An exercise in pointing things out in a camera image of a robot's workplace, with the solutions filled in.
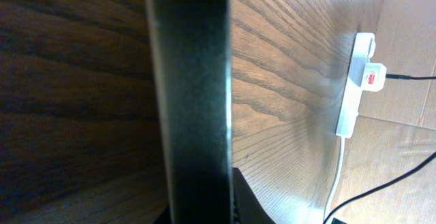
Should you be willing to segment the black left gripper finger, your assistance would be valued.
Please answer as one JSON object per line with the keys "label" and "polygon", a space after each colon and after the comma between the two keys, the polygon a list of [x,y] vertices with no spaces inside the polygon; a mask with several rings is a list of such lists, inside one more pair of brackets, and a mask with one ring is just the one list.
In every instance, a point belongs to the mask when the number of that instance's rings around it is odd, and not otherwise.
{"label": "black left gripper finger", "polygon": [[274,224],[259,203],[242,172],[232,168],[234,187],[234,223],[238,224]]}

